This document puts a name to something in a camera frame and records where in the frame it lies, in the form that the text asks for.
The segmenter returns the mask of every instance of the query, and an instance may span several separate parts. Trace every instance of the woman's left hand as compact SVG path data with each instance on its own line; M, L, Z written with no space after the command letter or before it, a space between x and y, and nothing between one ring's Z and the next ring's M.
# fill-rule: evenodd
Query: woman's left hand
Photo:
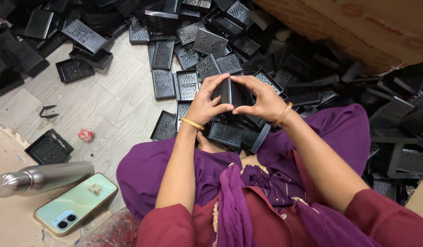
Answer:
M230 77L230 74L210 76L204 79L201 89L196 93L190 109L187 111L186 119L201 126L206 124L213 116L223 112L232 111L232 104L219 104L221 96L211 99L214 89Z

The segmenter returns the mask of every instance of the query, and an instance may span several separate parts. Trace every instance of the phone camera lens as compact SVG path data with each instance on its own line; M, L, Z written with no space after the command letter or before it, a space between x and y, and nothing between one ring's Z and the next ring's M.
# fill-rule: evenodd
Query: phone camera lens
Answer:
M66 221L61 221L59 222L59 224L57 224L57 226L61 229L64 229L65 227L68 226L68 223Z
M76 219L76 216L75 215L69 215L67 217L67 221L69 221L69 222L73 222L75 219Z

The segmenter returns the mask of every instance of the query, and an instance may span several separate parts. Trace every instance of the pile of black boxes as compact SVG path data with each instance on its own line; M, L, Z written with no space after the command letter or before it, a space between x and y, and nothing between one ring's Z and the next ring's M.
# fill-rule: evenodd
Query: pile of black boxes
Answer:
M423 63L364 77L364 65L333 42L309 42L252 0L3 0L0 18L13 24L0 24L0 94L23 83L20 71L41 72L49 65L45 57L65 40L74 48L69 60L56 64L62 82L105 69L110 46L129 29L132 45L148 45L155 98L178 101L176 114L161 113L153 140L176 136L204 78L253 75L292 102L302 118L361 104L372 138L363 179L381 194L404 204L407 188L423 178ZM181 71L171 70L173 54ZM229 79L213 93L218 95L235 107L255 103ZM215 116L205 128L209 140L238 153L256 153L265 136L279 130L231 113Z

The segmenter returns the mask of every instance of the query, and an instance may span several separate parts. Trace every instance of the woman's right hand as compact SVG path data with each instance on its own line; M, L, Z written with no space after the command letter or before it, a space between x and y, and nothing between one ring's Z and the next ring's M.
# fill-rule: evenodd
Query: woman's right hand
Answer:
M257 97L254 106L239 106L233 110L233 114L256 115L274 123L288 107L270 85L254 76L231 76L230 79L247 87Z

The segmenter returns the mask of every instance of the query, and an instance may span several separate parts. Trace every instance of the mobile phone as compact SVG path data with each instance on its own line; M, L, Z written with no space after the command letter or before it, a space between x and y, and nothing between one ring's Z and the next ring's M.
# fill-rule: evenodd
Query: mobile phone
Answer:
M33 217L58 237L70 230L117 191L117 186L96 173L38 208Z

